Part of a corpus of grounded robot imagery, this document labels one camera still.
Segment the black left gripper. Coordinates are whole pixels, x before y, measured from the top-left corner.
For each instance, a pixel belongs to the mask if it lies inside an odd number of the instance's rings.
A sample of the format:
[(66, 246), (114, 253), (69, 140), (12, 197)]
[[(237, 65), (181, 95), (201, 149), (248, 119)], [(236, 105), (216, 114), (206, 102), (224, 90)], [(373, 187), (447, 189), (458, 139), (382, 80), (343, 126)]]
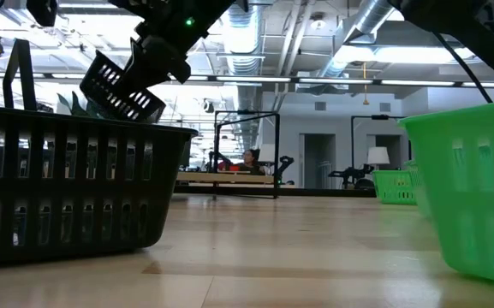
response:
[(134, 29), (131, 57), (117, 81), (120, 92), (139, 92), (191, 76), (187, 52), (231, 7), (247, 11), (247, 0), (109, 0), (143, 21)]

